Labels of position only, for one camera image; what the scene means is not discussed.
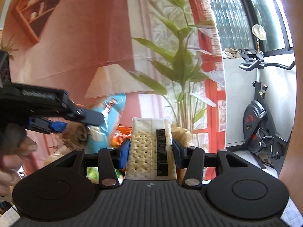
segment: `tiled floor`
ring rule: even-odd
[[[237,154],[238,156],[240,156],[241,158],[247,160],[248,162],[252,163],[253,165],[260,168],[260,166],[258,165],[256,160],[254,159],[254,157],[248,150],[236,151],[234,153]],[[276,178],[278,177],[277,171],[275,169],[268,167],[266,165],[265,165],[265,167],[267,168],[267,170],[262,169],[263,171],[271,174],[272,176],[274,176]],[[289,198],[287,206],[282,214],[281,219],[291,227],[303,227],[303,217],[290,198]]]

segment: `lampshade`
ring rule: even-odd
[[[261,40],[265,40],[266,39],[266,32],[263,28],[263,26],[261,25],[253,25],[253,27],[251,28],[252,33]]]
[[[85,98],[109,96],[121,92],[151,91],[150,88],[134,79],[119,64],[101,66],[91,81]]]

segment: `bookshelf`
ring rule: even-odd
[[[45,25],[61,0],[19,0],[13,16],[33,44],[40,41]]]

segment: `orange snack bag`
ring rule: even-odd
[[[131,127],[118,124],[112,138],[111,147],[117,148],[127,138],[131,138]]]

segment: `exercise bike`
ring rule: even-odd
[[[291,70],[295,66],[295,61],[290,66],[278,63],[265,63],[263,55],[257,50],[240,49],[239,54],[245,60],[245,63],[239,64],[239,67],[245,71],[257,69],[256,81],[252,83],[255,87],[255,96],[245,109],[243,115],[243,134],[244,143],[242,149],[248,149],[253,153],[255,159],[262,169],[266,167],[265,163],[275,168],[280,173],[284,160],[287,146],[289,143],[282,139],[277,133],[272,115],[265,100],[267,85],[260,82],[260,72],[265,67],[275,66],[285,70]]]

